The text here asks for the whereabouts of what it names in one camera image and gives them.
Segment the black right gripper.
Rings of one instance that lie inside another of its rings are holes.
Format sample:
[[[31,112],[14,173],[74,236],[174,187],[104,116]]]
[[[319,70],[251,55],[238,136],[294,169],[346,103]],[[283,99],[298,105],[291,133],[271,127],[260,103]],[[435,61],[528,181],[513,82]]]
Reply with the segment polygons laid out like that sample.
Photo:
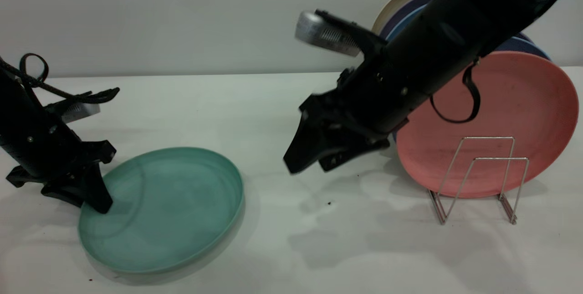
[[[290,174],[316,162],[324,172],[390,147],[387,139],[353,143],[353,135],[379,139],[402,129],[410,115],[410,63],[392,55],[344,70],[337,86],[301,105],[297,132],[283,157]]]

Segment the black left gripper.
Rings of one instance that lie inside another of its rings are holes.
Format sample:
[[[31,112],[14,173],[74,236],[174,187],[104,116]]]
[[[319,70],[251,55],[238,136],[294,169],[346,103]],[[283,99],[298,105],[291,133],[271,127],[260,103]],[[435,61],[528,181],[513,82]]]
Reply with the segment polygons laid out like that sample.
[[[6,179],[19,188],[27,182],[45,183],[42,195],[81,207],[87,203],[107,214],[113,204],[99,165],[110,163],[117,152],[108,141],[84,142],[66,125],[40,130],[7,130],[6,152],[17,163]],[[82,181],[58,179],[84,169]]]

